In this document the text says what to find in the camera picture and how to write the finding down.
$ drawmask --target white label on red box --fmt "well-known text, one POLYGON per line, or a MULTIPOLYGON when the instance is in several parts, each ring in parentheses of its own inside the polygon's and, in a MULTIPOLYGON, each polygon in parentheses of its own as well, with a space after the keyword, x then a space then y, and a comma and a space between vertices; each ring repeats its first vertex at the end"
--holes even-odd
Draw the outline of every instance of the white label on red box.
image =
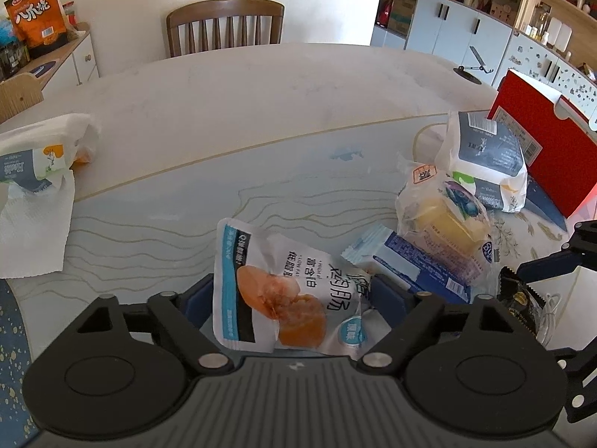
POLYGON ((505 124, 515 134, 521 144, 524 161, 530 167, 543 150, 543 147, 503 107, 498 106, 493 119, 494 121, 505 124))

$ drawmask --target light wooden chair back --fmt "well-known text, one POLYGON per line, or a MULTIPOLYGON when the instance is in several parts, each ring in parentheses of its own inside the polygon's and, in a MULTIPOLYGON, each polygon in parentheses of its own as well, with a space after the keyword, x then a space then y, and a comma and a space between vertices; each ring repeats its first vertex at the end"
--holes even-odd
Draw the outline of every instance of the light wooden chair back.
POLYGON ((186 25, 187 49, 189 53, 204 52, 209 49, 207 39, 207 22, 213 20, 212 49, 221 49, 220 18, 226 18, 226 46, 234 47, 234 21, 241 20, 241 46, 247 45, 247 16, 256 17, 255 45, 262 43, 262 17, 272 17, 269 43, 280 43, 284 5, 271 0, 207 0, 191 3, 170 13, 166 18, 166 31, 170 56, 182 55, 179 26, 186 25), (199 22, 199 44, 195 45, 193 23, 199 22))
POLYGON ((6 120, 43 100, 40 83, 32 74, 19 74, 0 82, 0 131, 6 120))

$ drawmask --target black handle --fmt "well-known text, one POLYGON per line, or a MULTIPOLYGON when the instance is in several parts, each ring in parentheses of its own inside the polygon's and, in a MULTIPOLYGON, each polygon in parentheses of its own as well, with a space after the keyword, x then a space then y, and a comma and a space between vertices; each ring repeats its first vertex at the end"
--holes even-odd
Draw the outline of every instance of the black handle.
POLYGON ((553 84, 554 82, 556 82, 556 77, 559 74, 559 67, 556 68, 556 71, 553 74, 553 79, 551 80, 551 83, 553 84))
POLYGON ((553 62, 549 61, 549 65, 547 66, 547 70, 545 71, 545 75, 543 76, 546 79, 547 79, 547 75, 549 74, 549 70, 551 69, 552 64, 553 64, 553 62))

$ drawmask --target chair backrest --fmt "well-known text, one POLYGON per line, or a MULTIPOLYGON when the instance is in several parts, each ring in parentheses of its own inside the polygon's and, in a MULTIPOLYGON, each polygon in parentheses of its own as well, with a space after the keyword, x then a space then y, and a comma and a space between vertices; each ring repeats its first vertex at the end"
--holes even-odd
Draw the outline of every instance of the chair backrest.
POLYGON ((40 83, 28 72, 0 82, 0 124, 43 100, 40 83))
POLYGON ((181 25, 187 26, 187 48, 189 53, 204 52, 210 50, 207 39, 207 22, 213 20, 213 49, 221 49, 220 18, 226 18, 226 46, 234 47, 234 24, 233 17, 241 19, 241 46, 247 45, 247 16, 256 17, 255 45, 262 43, 262 16, 271 16, 272 24, 269 36, 269 43, 280 43, 282 36, 282 21, 284 20, 284 5, 271 0, 207 0, 191 3, 178 8, 166 17, 166 31, 168 32, 168 44, 170 56, 182 55, 180 46, 180 34, 178 28, 181 25), (195 45, 195 33, 193 23, 199 22, 199 45, 195 45))

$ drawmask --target white tissue sheet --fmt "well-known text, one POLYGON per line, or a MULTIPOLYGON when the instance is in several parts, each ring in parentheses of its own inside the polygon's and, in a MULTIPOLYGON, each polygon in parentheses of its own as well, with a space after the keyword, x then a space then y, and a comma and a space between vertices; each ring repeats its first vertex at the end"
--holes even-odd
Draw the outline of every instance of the white tissue sheet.
POLYGON ((74 200, 72 170, 41 192, 8 186, 8 200, 0 212, 1 278, 62 271, 74 200))

